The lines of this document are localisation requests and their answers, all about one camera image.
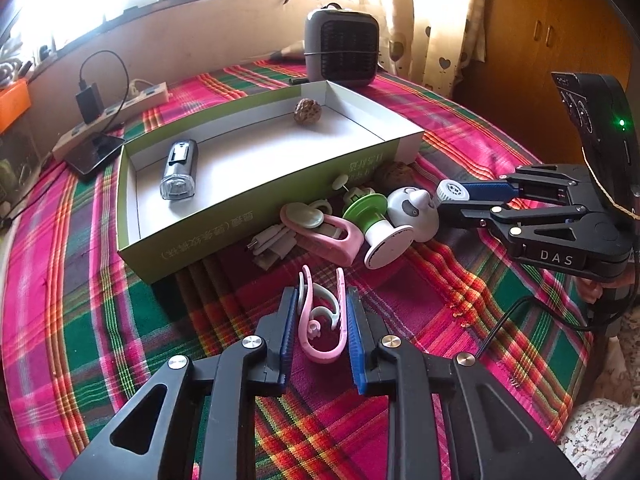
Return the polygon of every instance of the black cable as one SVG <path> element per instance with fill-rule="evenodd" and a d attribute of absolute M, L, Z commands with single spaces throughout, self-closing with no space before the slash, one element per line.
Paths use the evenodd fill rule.
<path fill-rule="evenodd" d="M 603 329 L 604 327 L 610 325 L 615 320 L 619 319 L 624 313 L 630 309 L 636 300 L 636 295 L 638 294 L 638 287 L 640 286 L 640 245 L 639 241 L 636 238 L 634 241 L 634 285 L 625 298 L 624 307 L 617 311 L 612 316 L 608 317 L 606 320 L 600 321 L 598 323 L 592 323 L 587 325 L 578 325 L 567 321 L 564 317 L 560 316 L 555 310 L 549 307 L 547 304 L 540 301 L 535 296 L 524 296 L 519 300 L 516 300 L 506 311 L 502 314 L 502 317 L 498 320 L 498 323 L 491 329 L 491 331 L 487 334 L 486 338 L 482 342 L 482 345 L 476 352 L 476 359 L 479 359 L 482 354 L 489 347 L 491 342 L 494 340 L 497 333 L 500 331 L 501 327 L 504 323 L 509 319 L 509 316 L 513 314 L 518 308 L 520 308 L 523 304 L 531 303 L 540 309 L 544 310 L 548 313 L 553 319 L 555 319 L 558 323 L 564 325 L 565 327 L 571 328 L 576 332 L 597 332 L 598 330 Z"/>
<path fill-rule="evenodd" d="M 31 191 L 33 191 L 33 189 L 40 183 L 40 181 L 42 180 L 39 179 L 29 190 L 29 192 L 27 194 L 25 194 L 17 203 L 15 203 L 15 205 L 11 208 L 11 210 L 2 218 L 0 219 L 0 230 L 2 229 L 8 229 L 9 227 L 11 227 L 11 224 L 18 218 L 18 216 L 20 216 L 22 213 L 24 213 L 25 211 L 27 211 L 27 209 L 29 209 L 31 206 L 33 206 L 34 204 L 38 203 L 38 200 L 40 200 L 48 191 L 49 189 L 51 189 L 51 187 L 56 183 L 56 181 L 60 178 L 60 175 L 62 175 L 63 173 L 65 173 L 66 168 L 62 168 L 62 171 L 60 171 L 53 179 L 51 182 L 49 182 L 49 185 L 46 187 L 46 189 L 41 192 L 34 200 L 32 200 L 31 202 L 29 202 L 24 209 L 21 209 L 20 211 L 18 211 L 16 213 L 15 216 L 9 216 L 16 207 L 18 207 L 18 204 L 20 204 L 21 202 L 23 202 L 31 193 Z"/>
<path fill-rule="evenodd" d="M 118 58 L 118 61 L 120 62 L 120 64 L 122 65 L 122 69 L 124 70 L 124 75 L 127 79 L 127 85 L 125 86 L 125 91 L 124 91 L 124 97 L 122 98 L 122 101 L 120 102 L 120 106 L 118 107 L 118 109 L 116 110 L 116 113 L 113 114 L 113 116 L 111 117 L 111 119 L 109 120 L 109 122 L 106 124 L 106 126 L 100 130 L 100 132 L 98 132 L 97 135 L 101 135 L 104 134 L 109 127 L 113 124 L 113 121 L 116 119 L 116 117 L 119 115 L 120 111 L 122 110 L 122 107 L 124 106 L 124 103 L 127 102 L 127 97 L 129 95 L 129 85 L 131 83 L 130 78 L 129 78 L 129 71 L 127 70 L 127 66 L 124 64 L 124 61 L 122 60 L 122 58 L 113 50 L 109 50 L 108 48 L 104 48 L 102 50 L 96 50 L 93 54 L 91 54 L 89 57 L 87 57 L 82 64 L 80 65 L 80 70 L 78 72 L 78 77 L 79 77 L 79 81 L 80 81 L 80 87 L 82 88 L 82 86 L 86 86 L 86 83 L 84 82 L 84 79 L 82 79 L 82 69 L 84 68 L 84 65 L 86 64 L 87 61 L 89 61 L 93 56 L 96 56 L 97 54 L 102 54 L 102 53 L 108 53 L 108 54 L 113 54 L 116 58 Z M 29 204 L 27 204 L 27 206 L 22 209 L 20 212 L 18 212 L 17 215 L 15 215 L 14 217 L 11 217 L 11 213 L 15 211 L 15 209 L 22 203 L 24 202 L 29 195 L 31 194 L 31 191 L 33 191 L 35 189 L 35 187 L 40 183 L 40 181 L 42 181 L 43 178 L 46 177 L 45 176 L 41 176 L 38 181 L 33 184 L 33 186 L 31 186 L 31 189 L 28 190 L 24 196 L 18 200 L 18 202 L 16 202 L 11 209 L 9 209 L 9 212 L 0 219 L 0 229 L 3 228 L 9 228 L 11 227 L 12 222 L 18 218 L 18 216 L 20 216 L 22 213 L 24 213 L 25 211 L 27 211 L 28 208 L 30 208 L 33 204 L 35 204 L 38 200 L 40 200 L 44 194 L 51 188 L 51 186 L 54 185 L 55 181 L 60 177 L 61 174 L 63 174 L 65 171 L 62 170 L 60 171 L 59 174 L 57 174 L 54 179 L 51 181 L 51 183 L 47 186 L 47 189 L 45 189 L 40 195 L 38 195 L 38 197 L 35 200 L 32 200 L 31 202 L 29 202 Z"/>
<path fill-rule="evenodd" d="M 79 79 L 80 88 L 82 88 L 82 86 L 86 86 L 86 83 L 84 82 L 84 79 L 82 79 L 82 69 L 84 68 L 86 62 L 89 61 L 93 56 L 97 56 L 98 54 L 104 54 L 104 53 L 113 54 L 116 58 L 118 58 L 118 61 L 120 62 L 120 64 L 122 65 L 122 69 L 124 70 L 124 75 L 127 78 L 127 85 L 125 86 L 124 97 L 122 98 L 122 101 L 120 102 L 120 106 L 116 110 L 116 113 L 113 114 L 113 116 L 111 117 L 111 119 L 109 120 L 107 125 L 103 129 L 100 130 L 98 135 L 103 134 L 104 132 L 106 132 L 109 129 L 109 127 L 113 124 L 113 121 L 116 119 L 116 117 L 118 116 L 118 114 L 122 110 L 122 107 L 124 106 L 124 103 L 127 102 L 127 96 L 129 95 L 129 85 L 131 83 L 131 81 L 129 79 L 129 71 L 127 70 L 127 66 L 124 64 L 124 61 L 122 60 L 122 58 L 118 54 L 116 54 L 113 50 L 109 50 L 108 48 L 104 48 L 102 50 L 96 50 L 93 54 L 91 54 L 89 57 L 87 57 L 82 62 L 82 65 L 80 65 L 80 70 L 78 72 L 78 79 Z"/>

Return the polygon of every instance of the blue gripper pad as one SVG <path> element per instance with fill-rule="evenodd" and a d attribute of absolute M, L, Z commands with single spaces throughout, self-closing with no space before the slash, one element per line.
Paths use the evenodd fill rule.
<path fill-rule="evenodd" d="M 353 384 L 356 385 L 358 393 L 364 395 L 367 386 L 365 374 L 365 355 L 360 338 L 360 330 L 356 322 L 356 315 L 351 303 L 351 295 L 347 294 L 347 334 L 349 343 L 349 360 L 351 362 L 351 374 Z"/>
<path fill-rule="evenodd" d="M 296 305 L 298 303 L 298 290 L 291 295 L 289 312 L 282 335 L 282 345 L 280 346 L 280 374 L 278 384 L 285 386 L 289 380 L 291 365 L 293 364 L 293 343 L 296 340 Z"/>
<path fill-rule="evenodd" d="M 507 203 L 518 197 L 518 190 L 507 181 L 465 182 L 462 185 L 469 192 L 469 200 Z"/>

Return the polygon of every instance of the wooden wardrobe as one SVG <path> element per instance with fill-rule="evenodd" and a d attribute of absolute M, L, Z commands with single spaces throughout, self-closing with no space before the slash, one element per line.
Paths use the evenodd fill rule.
<path fill-rule="evenodd" d="M 626 89 L 632 41 L 607 0 L 487 0 L 486 62 L 472 61 L 454 99 L 543 162 L 581 162 L 580 139 L 551 72 L 614 75 Z"/>

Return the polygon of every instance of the plaid bedsheet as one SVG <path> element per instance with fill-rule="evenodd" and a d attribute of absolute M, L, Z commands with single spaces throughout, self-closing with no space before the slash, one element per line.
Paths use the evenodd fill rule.
<path fill-rule="evenodd" d="M 280 88 L 303 73 L 301 65 L 258 62 L 190 78 L 124 135 L 133 138 L 203 108 Z M 380 74 L 360 92 L 425 129 L 414 171 L 431 192 L 445 176 L 496 178 L 532 160 L 473 113 L 394 76 Z M 265 275 L 239 246 L 145 285 L 116 254 L 114 166 L 90 184 L 60 166 L 32 196 L 58 171 L 65 174 L 20 220 L 2 320 L 15 425 L 48 478 L 59 477 L 169 357 L 217 354 L 250 334 L 261 316 L 277 308 L 282 289 L 296 282 L 304 263 L 315 281 L 335 288 L 333 266 L 315 256 L 297 252 Z M 526 294 L 566 316 L 581 316 L 567 277 L 511 263 L 482 230 L 443 226 L 434 240 L 414 244 L 382 269 L 367 270 L 358 258 L 346 280 L 393 332 L 443 356 L 473 351 Z M 484 362 L 555 438 L 572 408 L 590 345 L 589 335 L 521 309 Z M 383 479 L 386 402 L 356 394 L 346 352 L 323 367 L 296 347 L 287 393 L 258 404 L 256 446 L 261 479 Z"/>

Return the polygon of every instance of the window sill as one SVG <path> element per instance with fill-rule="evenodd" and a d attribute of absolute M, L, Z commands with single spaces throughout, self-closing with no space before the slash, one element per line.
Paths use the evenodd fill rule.
<path fill-rule="evenodd" d="M 30 80 L 36 79 L 40 74 L 44 73 L 52 64 L 54 64 L 57 60 L 66 56 L 70 52 L 74 51 L 76 48 L 82 46 L 87 43 L 89 40 L 92 40 L 96 36 L 103 34 L 109 30 L 113 30 L 124 23 L 132 22 L 133 20 L 142 18 L 143 16 L 147 16 L 153 12 L 159 12 L 160 10 L 169 9 L 171 7 L 177 7 L 183 4 L 190 4 L 191 2 L 198 2 L 200 0 L 161 0 L 159 2 L 155 2 L 148 6 L 144 7 L 132 7 L 131 9 L 125 10 L 120 16 L 109 20 L 108 22 L 104 22 L 99 27 L 90 30 L 88 33 L 83 34 L 79 38 L 67 43 L 62 48 L 58 49 L 56 52 L 53 52 L 49 55 L 49 57 L 43 62 L 39 63 L 37 67 L 34 69 L 33 75 Z"/>

